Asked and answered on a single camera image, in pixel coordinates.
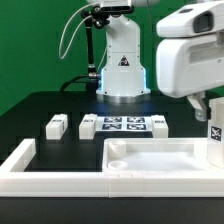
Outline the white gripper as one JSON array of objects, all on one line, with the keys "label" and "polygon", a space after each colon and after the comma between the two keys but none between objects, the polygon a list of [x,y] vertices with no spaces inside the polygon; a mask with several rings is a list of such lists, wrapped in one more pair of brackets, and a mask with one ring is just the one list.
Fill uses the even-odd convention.
[{"label": "white gripper", "polygon": [[192,38],[164,39],[156,52],[159,90],[170,97],[187,99],[195,118],[209,119],[210,108],[201,91],[224,85],[224,44],[215,34]]}]

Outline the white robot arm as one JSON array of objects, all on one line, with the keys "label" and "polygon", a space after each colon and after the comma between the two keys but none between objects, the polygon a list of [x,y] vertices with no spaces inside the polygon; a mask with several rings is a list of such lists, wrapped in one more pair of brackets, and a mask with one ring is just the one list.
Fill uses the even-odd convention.
[{"label": "white robot arm", "polygon": [[[140,28],[127,18],[137,7],[159,0],[87,0],[98,26],[106,28],[107,63],[97,94],[116,102],[147,94],[140,63]],[[159,90],[173,98],[186,97],[200,121],[209,118],[204,92],[224,85],[224,0],[198,0],[156,25],[162,41],[156,50]]]}]

